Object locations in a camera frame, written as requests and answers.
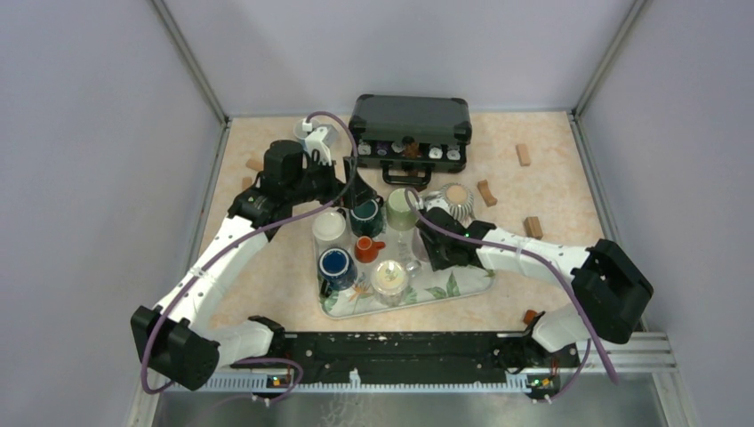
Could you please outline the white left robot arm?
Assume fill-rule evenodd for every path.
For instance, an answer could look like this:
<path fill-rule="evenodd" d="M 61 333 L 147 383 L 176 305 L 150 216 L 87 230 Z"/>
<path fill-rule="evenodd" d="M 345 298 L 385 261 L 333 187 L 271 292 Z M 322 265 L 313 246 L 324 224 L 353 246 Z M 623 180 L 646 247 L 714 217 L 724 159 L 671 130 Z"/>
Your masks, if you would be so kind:
<path fill-rule="evenodd" d="M 252 359 L 263 367 L 279 365 L 285 344 L 280 326 L 253 316 L 236 326 L 212 329 L 211 317 L 245 265 L 278 230 L 304 219 L 297 205 L 318 202 L 315 215 L 330 207 L 352 208 L 375 196 L 357 171 L 357 153 L 343 159 L 346 179 L 335 172 L 336 161 L 322 143 L 273 141 L 263 168 L 251 186 L 233 199 L 211 244 L 180 282 L 153 307 L 140 306 L 131 329 L 140 360 L 142 389 L 161 392 L 148 382 L 153 370 L 170 383 L 191 391 L 202 387 L 219 367 Z"/>

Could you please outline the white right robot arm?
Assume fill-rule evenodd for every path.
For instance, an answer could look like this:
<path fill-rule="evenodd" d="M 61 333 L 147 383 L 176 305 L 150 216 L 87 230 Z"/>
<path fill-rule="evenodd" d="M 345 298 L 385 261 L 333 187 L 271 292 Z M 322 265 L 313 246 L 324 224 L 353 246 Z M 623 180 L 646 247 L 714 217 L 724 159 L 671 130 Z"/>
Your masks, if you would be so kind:
<path fill-rule="evenodd" d="M 433 270 L 508 271 L 564 289 L 568 304 L 536 316 L 531 336 L 521 342 L 524 360 L 534 367 L 546 366 L 576 342 L 627 343 L 654 294 L 650 281 L 612 240 L 556 245 L 490 222 L 464 226 L 439 207 L 422 210 L 416 227 Z"/>

